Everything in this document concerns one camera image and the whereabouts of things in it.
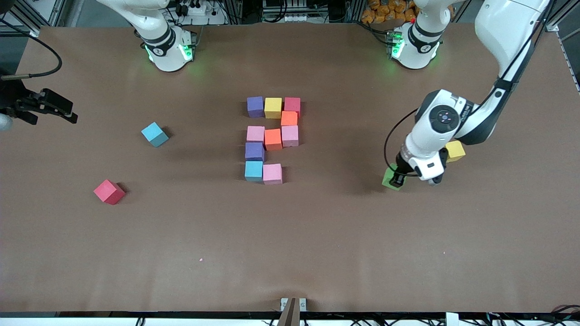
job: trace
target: green led light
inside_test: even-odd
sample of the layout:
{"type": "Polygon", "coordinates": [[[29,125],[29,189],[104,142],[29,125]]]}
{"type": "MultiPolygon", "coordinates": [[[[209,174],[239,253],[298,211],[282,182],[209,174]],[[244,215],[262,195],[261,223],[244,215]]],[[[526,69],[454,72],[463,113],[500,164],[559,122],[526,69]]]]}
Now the green led light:
{"type": "Polygon", "coordinates": [[[145,50],[147,51],[147,54],[149,55],[149,61],[153,62],[153,57],[151,56],[151,52],[149,52],[149,49],[147,47],[145,47],[145,50]]]}
{"type": "Polygon", "coordinates": [[[403,51],[403,47],[405,46],[405,40],[402,39],[397,45],[393,47],[392,55],[395,58],[398,58],[403,51]]]}
{"type": "Polygon", "coordinates": [[[183,45],[179,45],[179,49],[181,50],[182,54],[183,54],[183,58],[187,61],[193,59],[192,55],[191,55],[191,51],[186,51],[189,49],[188,46],[183,46],[183,45]]]}

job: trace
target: purple cube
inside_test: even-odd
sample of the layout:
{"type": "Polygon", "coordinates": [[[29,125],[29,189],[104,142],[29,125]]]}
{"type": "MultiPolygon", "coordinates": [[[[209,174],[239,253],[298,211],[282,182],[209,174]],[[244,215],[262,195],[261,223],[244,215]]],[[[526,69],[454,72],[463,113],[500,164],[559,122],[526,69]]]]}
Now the purple cube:
{"type": "Polygon", "coordinates": [[[262,143],[246,143],[246,161],[264,161],[262,143]]]}
{"type": "Polygon", "coordinates": [[[250,118],[264,117],[264,98],[261,96],[248,97],[248,115],[250,118]]]}
{"type": "Polygon", "coordinates": [[[282,126],[282,146],[298,146],[298,126],[282,126]]]}

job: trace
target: foam cube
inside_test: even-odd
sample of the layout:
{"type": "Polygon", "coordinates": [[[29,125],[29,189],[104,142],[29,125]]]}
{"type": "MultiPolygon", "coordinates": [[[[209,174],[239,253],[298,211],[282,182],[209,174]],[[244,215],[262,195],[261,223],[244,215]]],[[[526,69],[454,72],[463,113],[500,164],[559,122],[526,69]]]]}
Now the foam cube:
{"type": "Polygon", "coordinates": [[[299,97],[285,97],[284,111],[294,111],[298,113],[300,118],[300,98],[299,97]]]}
{"type": "Polygon", "coordinates": [[[248,143],[264,143],[265,127],[262,126],[248,126],[248,133],[246,134],[246,142],[248,143]]]}
{"type": "Polygon", "coordinates": [[[161,144],[165,143],[169,137],[161,130],[156,122],[153,122],[145,129],[141,131],[143,136],[147,138],[147,141],[153,145],[153,147],[159,147],[161,144]]]}
{"type": "Polygon", "coordinates": [[[394,170],[397,169],[397,165],[395,163],[391,163],[391,168],[387,167],[387,170],[385,171],[385,176],[383,177],[382,185],[387,188],[399,191],[401,190],[401,187],[396,187],[390,184],[391,179],[395,176],[394,170]]]}
{"type": "Polygon", "coordinates": [[[284,147],[298,146],[298,126],[282,126],[282,145],[284,147]]]}
{"type": "Polygon", "coordinates": [[[250,118],[264,117],[264,98],[261,96],[248,97],[248,115],[250,118]]]}
{"type": "Polygon", "coordinates": [[[463,145],[458,140],[454,140],[453,142],[449,142],[445,145],[447,151],[449,152],[447,156],[447,162],[455,162],[460,158],[465,156],[465,150],[463,149],[463,145]]]}
{"type": "Polygon", "coordinates": [[[93,192],[102,202],[106,202],[109,205],[115,205],[125,195],[123,189],[109,180],[103,181],[93,192]]]}
{"type": "Polygon", "coordinates": [[[246,143],[246,161],[264,161],[262,143],[246,143]]]}
{"type": "Polygon", "coordinates": [[[264,164],[264,184],[282,184],[282,165],[264,164]]]}
{"type": "Polygon", "coordinates": [[[261,182],[263,167],[264,163],[261,161],[246,161],[246,171],[244,173],[246,180],[251,182],[261,182]]]}
{"type": "Polygon", "coordinates": [[[282,118],[282,98],[281,97],[267,97],[264,105],[264,114],[266,119],[280,119],[282,118]]]}
{"type": "Polygon", "coordinates": [[[264,132],[264,145],[266,150],[275,151],[282,149],[282,134],[280,129],[268,129],[264,132]]]}
{"type": "Polygon", "coordinates": [[[298,124],[298,112],[282,111],[282,126],[295,126],[298,124]]]}

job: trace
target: magenta cube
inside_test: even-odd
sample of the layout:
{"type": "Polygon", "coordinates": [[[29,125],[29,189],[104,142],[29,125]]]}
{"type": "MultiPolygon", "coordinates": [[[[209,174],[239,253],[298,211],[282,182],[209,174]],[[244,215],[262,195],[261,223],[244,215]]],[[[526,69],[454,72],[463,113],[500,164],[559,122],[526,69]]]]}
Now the magenta cube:
{"type": "Polygon", "coordinates": [[[125,195],[123,189],[109,180],[103,181],[93,192],[102,202],[106,202],[109,205],[115,205],[125,195]]]}
{"type": "Polygon", "coordinates": [[[285,97],[284,111],[294,111],[298,113],[300,118],[300,98],[299,97],[285,97]]]}
{"type": "Polygon", "coordinates": [[[247,143],[264,143],[265,127],[262,126],[248,126],[248,133],[246,134],[247,143]]]}
{"type": "Polygon", "coordinates": [[[298,126],[282,126],[282,146],[298,146],[298,126]]]}
{"type": "Polygon", "coordinates": [[[264,184],[282,184],[282,165],[264,164],[262,178],[264,184]]]}

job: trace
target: yellow cube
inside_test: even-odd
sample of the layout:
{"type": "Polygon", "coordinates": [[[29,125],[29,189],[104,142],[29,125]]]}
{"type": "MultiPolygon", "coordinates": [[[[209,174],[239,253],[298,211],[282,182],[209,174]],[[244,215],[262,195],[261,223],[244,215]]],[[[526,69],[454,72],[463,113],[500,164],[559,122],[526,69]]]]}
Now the yellow cube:
{"type": "Polygon", "coordinates": [[[264,103],[264,114],[266,119],[281,119],[282,118],[282,98],[281,97],[267,97],[264,103]]]}
{"type": "Polygon", "coordinates": [[[447,151],[449,152],[447,156],[447,163],[455,162],[460,158],[465,156],[465,150],[463,150],[463,145],[458,140],[454,140],[453,142],[449,142],[445,145],[447,151]]]}

